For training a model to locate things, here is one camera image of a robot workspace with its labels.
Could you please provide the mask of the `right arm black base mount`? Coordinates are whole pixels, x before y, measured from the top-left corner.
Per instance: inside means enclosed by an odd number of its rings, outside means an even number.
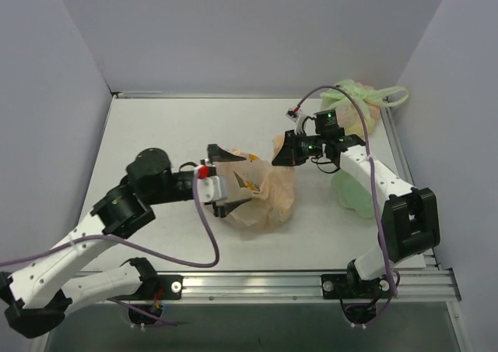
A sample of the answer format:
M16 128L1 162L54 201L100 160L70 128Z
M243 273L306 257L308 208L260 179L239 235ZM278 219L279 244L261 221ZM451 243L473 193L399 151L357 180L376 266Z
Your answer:
M353 279L348 273L326 273L320 276L322 297L326 300L387 299L391 292L382 287L382 278Z

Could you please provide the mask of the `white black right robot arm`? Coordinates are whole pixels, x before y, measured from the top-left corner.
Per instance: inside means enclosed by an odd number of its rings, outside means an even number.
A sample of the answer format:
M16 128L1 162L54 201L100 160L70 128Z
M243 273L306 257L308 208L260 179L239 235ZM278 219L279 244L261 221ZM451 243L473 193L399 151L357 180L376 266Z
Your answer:
M272 165L296 167L309 159L326 158L358 181L380 210L377 243L348 265L345 287L351 295L362 297L373 287L373 280L388 276L396 264L438 246L440 227L433 191L411 185L375 159L365 139L347 135L339 126L335 111L308 116L296 107L286 116L295 127L285 132Z

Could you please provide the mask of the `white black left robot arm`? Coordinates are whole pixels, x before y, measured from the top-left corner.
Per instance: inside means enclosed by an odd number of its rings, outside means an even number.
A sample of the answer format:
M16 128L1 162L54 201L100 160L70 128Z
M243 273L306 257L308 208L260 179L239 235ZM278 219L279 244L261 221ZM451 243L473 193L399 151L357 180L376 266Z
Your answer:
M76 277L77 272L115 245L139 250L129 238L155 220L153 206L192 200L201 221L204 205L224 218L239 202L229 202L224 177L217 163L243 158L216 144L207 157L189 171L173 171L167 153L143 150L126 167L126 175L72 231L49 251L24 258L26 267L1 273L1 299L6 303L9 326L28 339L42 336L67 315L88 305L120 296L148 298L163 287L157 271L146 258L131 258L115 269Z

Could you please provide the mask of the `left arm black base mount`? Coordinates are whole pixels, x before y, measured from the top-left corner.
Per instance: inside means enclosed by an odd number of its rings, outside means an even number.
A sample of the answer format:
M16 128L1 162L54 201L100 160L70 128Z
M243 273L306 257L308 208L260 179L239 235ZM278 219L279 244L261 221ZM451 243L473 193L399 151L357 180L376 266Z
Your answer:
M146 280L138 290L125 295L127 300L134 301L176 301L180 300L183 290L183 276L178 274L163 274Z

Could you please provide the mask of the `translucent orange banana-print bag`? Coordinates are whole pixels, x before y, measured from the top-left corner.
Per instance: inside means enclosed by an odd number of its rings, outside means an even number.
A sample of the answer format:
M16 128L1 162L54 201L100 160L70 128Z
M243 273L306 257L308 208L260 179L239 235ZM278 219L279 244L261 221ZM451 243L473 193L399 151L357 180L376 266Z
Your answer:
M276 167L242 150L229 148L243 161L216 163L217 171L229 189L228 202L244 200L229 212L225 221L232 227L266 233L281 227L293 215L296 200L296 171Z

